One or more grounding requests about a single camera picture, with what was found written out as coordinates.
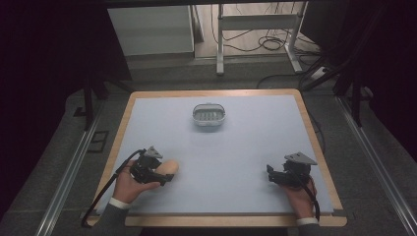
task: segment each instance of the gray carpet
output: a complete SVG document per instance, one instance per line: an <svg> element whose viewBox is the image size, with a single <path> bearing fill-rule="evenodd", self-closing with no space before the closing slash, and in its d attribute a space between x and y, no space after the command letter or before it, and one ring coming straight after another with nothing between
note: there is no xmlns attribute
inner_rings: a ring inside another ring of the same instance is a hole
<svg viewBox="0 0 417 236"><path fill-rule="evenodd" d="M149 68L132 68L134 78L126 84L137 90L178 89L254 89L257 82L274 74L292 74L288 62L273 59L271 62L248 61L235 63L229 60L225 75L215 75L215 66L210 61L198 65L155 65ZM406 235L406 231L369 161L354 137L339 105L331 95L332 81L305 94L308 109L321 124L326 144L325 158L336 190L340 196L348 223L344 227L324 227L323 235ZM261 89L296 88L295 76L270 78L261 84ZM101 177L106 158L110 152L129 94L107 84L111 91L97 125L97 132L108 132L107 142L100 152L98 144L89 146L90 152L84 161L71 188L68 199L57 220L52 235L87 235L81 228L80 216L92 202ZM393 180L409 204L417 209L417 187L414 184L417 166L408 153L390 135L363 102L362 121L364 129L375 144ZM25 186L16 197L10 210L0 224L0 235L33 235L41 221L50 199L61 179L83 134L84 117L74 117L77 107L83 107L81 92L70 96L61 125L45 150ZM205 231L204 229L179 231L181 235L203 235L204 232L218 235L237 235L236 232ZM136 235L136 228L129 228L129 235ZM259 229L253 235L273 235L273 229ZM143 235L179 235L174 231L147 229ZM286 235L277 230L275 235Z"/></svg>

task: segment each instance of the dark sleeve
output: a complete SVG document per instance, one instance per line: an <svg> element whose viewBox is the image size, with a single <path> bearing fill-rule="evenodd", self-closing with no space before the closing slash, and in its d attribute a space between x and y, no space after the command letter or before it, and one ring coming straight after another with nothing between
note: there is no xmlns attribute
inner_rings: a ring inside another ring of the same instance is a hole
<svg viewBox="0 0 417 236"><path fill-rule="evenodd" d="M298 226L299 236L319 236L321 234L321 228L319 224L304 224Z"/></svg>
<svg viewBox="0 0 417 236"><path fill-rule="evenodd" d="M125 220L128 209L121 209L108 204L100 217L100 220L91 230L92 236L125 236Z"/></svg>

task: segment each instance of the dark background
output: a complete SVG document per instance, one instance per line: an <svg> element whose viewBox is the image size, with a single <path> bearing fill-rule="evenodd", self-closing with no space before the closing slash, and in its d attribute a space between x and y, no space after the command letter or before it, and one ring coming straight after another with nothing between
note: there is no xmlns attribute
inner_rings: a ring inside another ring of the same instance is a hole
<svg viewBox="0 0 417 236"><path fill-rule="evenodd" d="M332 43L343 40L373 7L372 3L345 2L345 18L338 29L331 21L320 24L334 30L332 34L337 40ZM360 63L366 65L363 83L375 95L372 108L417 158L417 99L413 94L417 68L415 12L415 1L390 3ZM102 5L0 1L0 31L3 215L55 132L66 98L82 89L86 79L99 78L101 72L118 80L130 80L130 75ZM346 45L334 60L342 61L352 45Z"/></svg>

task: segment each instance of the soap dish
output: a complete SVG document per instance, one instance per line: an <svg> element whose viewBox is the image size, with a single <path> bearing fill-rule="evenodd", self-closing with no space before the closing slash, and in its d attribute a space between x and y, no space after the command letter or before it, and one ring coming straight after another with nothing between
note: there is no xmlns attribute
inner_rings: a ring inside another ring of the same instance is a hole
<svg viewBox="0 0 417 236"><path fill-rule="evenodd" d="M223 123L225 116L226 112L219 104L200 104L193 110L193 119L198 126L219 126Z"/></svg>

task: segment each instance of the wooden table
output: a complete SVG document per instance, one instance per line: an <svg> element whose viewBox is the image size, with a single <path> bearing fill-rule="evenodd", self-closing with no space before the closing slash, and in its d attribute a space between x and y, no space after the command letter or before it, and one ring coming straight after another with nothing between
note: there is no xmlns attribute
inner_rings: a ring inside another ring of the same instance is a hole
<svg viewBox="0 0 417 236"><path fill-rule="evenodd" d="M190 96L259 96L259 95L293 95L301 117L303 119L306 131L311 141L320 171L324 177L328 188L331 204L334 209L333 214L322 214L321 226L344 226L347 222L343 213L343 207L334 188L328 166L322 154L319 142L314 132L312 123L309 119L307 109L304 105L301 94L296 89L243 89L243 90L178 90L178 91L137 91L133 92L125 113L123 115L119 130L117 132L112 150L109 154L107 164L102 174L100 183L97 188L97 194L112 175L113 166L116 161L132 109L137 98L155 98L155 97L190 97ZM93 225L98 221L99 216L91 216L89 224ZM127 226L152 226L152 227L289 227L295 226L295 217L293 215L182 215L182 216L138 216L130 215L126 219Z"/></svg>

